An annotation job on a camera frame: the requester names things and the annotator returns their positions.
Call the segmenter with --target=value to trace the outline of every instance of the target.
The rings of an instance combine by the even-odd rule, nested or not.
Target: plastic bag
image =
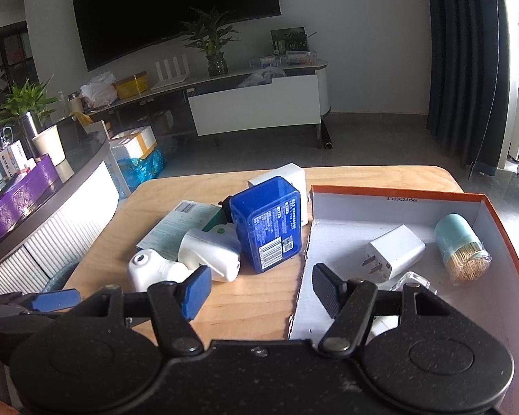
[[[252,87],[254,85],[271,84],[273,78],[283,78],[286,76],[284,70],[277,67],[266,67],[262,70],[256,70],[244,81],[242,81],[239,87]]]
[[[140,184],[158,177],[165,165],[165,157],[162,150],[156,147],[145,159],[121,159],[117,161],[117,164],[130,191],[134,192]],[[113,172],[110,174],[120,196],[127,198],[119,185],[116,174]]]
[[[113,86],[115,81],[116,77],[112,72],[96,76],[89,84],[81,86],[81,97],[92,109],[110,105],[117,99],[117,90]]]

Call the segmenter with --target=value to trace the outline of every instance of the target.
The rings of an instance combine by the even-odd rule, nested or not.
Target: blue gripper pad
[[[200,266],[177,285],[175,298],[187,320],[194,320],[211,293],[211,268]]]
[[[70,309],[81,302],[78,290],[68,289],[56,292],[39,293],[31,301],[31,309],[39,312],[53,312],[54,310]]]

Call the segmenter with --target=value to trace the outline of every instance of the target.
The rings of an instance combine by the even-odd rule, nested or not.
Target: light blue lid
[[[467,220],[457,213],[451,213],[437,223],[435,241],[440,248],[444,264],[448,263],[452,254],[468,243],[479,242],[483,249],[483,244]]]

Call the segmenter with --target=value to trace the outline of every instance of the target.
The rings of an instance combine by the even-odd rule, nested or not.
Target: dark curtain
[[[463,165],[494,175],[509,102],[504,0],[430,0],[427,129]]]

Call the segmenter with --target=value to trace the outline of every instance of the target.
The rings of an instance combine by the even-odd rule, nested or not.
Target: wooden table
[[[148,181],[139,186],[96,239],[65,288],[83,298],[106,284],[131,291],[127,264],[135,245],[181,200],[218,203],[247,188],[246,181],[263,172],[182,176]],[[306,169],[312,184],[399,187],[461,192],[446,170],[434,166],[361,166]],[[302,229],[306,245],[310,225]],[[211,295],[192,322],[205,345],[211,339],[283,339],[294,310],[304,255],[263,274],[244,263],[231,283],[213,283]],[[136,330],[155,341],[151,323]]]

